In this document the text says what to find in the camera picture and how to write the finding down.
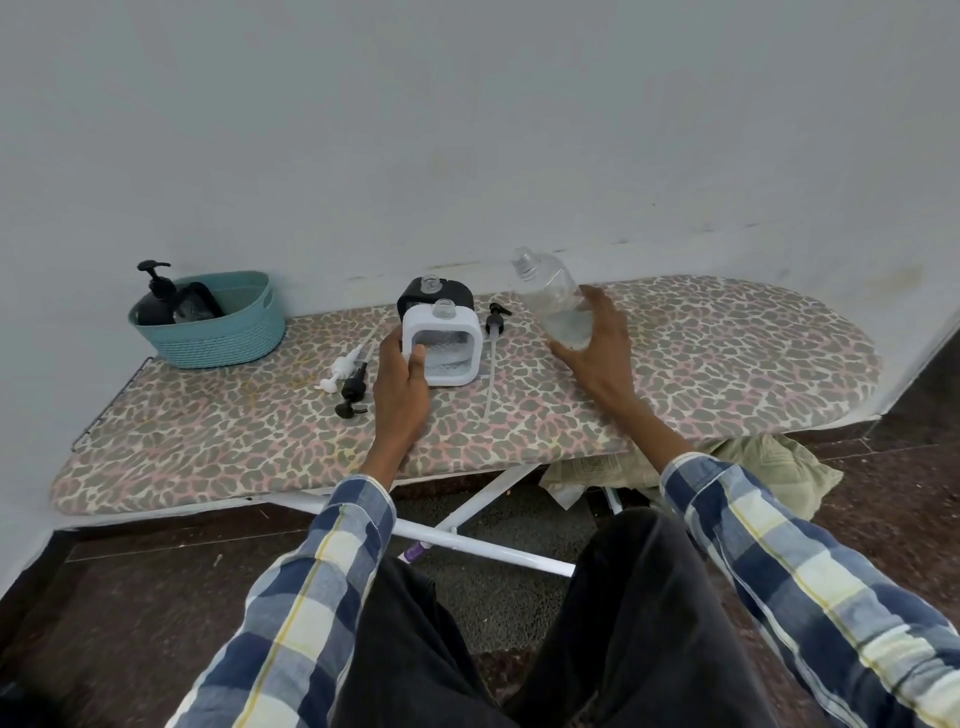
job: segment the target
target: blue plaid shirt sleeve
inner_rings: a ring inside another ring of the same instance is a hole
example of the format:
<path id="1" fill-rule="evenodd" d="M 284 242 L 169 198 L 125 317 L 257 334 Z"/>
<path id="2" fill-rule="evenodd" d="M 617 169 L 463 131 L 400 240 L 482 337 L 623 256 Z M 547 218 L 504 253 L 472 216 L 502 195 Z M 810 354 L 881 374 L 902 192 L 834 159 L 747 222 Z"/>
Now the blue plaid shirt sleeve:
<path id="1" fill-rule="evenodd" d="M 960 726 L 960 637 L 942 614 L 739 466 L 691 452 L 660 485 L 834 723 Z"/>
<path id="2" fill-rule="evenodd" d="M 326 726 L 395 523 L 394 503 L 376 480 L 343 480 L 300 547 L 253 584 L 243 624 L 168 728 Z"/>

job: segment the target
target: white pump head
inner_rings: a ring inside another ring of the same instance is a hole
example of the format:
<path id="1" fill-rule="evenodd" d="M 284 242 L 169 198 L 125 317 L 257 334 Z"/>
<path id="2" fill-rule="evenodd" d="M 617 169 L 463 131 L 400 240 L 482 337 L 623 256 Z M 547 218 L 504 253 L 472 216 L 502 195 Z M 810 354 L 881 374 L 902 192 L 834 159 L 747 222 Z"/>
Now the white pump head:
<path id="1" fill-rule="evenodd" d="M 367 340 L 365 339 L 362 344 L 353 349 L 346 356 L 338 356 L 332 365 L 330 365 L 330 379 L 321 379 L 320 387 L 325 392 L 329 394 L 336 394 L 337 392 L 337 380 L 346 379 L 348 376 L 353 374 L 353 370 L 357 367 L 357 357 L 360 355 L 360 351 L 363 350 L 366 346 Z"/>

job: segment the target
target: knee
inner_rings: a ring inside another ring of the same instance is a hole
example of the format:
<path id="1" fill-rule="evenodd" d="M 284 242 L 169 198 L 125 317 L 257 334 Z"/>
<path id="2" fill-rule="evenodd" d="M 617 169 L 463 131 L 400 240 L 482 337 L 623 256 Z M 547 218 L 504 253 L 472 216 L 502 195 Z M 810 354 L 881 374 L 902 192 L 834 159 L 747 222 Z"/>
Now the knee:
<path id="1" fill-rule="evenodd" d="M 631 544 L 647 543 L 652 539 L 667 543 L 685 542 L 684 522 L 657 508 L 628 508 L 614 516 L 597 537 Z"/>

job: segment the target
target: clear plastic bottle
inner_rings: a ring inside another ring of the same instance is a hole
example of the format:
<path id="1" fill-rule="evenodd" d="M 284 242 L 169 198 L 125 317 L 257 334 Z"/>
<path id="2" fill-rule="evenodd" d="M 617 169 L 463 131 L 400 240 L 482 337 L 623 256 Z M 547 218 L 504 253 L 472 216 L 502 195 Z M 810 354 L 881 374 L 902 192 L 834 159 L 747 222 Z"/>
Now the clear plastic bottle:
<path id="1" fill-rule="evenodd" d="M 555 255 L 517 248 L 516 292 L 546 332 L 571 349 L 585 349 L 593 333 L 593 313 L 580 287 Z"/>

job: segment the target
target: woven plastic basket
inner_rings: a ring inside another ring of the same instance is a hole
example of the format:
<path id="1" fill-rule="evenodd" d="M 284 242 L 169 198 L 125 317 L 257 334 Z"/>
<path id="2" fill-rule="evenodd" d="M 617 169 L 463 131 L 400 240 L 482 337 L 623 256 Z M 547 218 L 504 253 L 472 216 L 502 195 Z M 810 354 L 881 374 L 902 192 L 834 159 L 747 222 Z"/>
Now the woven plastic basket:
<path id="1" fill-rule="evenodd" d="M 181 286 L 193 281 L 210 289 L 225 316 L 155 327 L 136 323 L 136 306 L 127 316 L 143 338 L 173 366 L 203 369 L 243 364 L 272 352 L 283 339 L 286 319 L 267 274 L 257 271 L 211 273 L 177 279 L 175 283 Z"/>

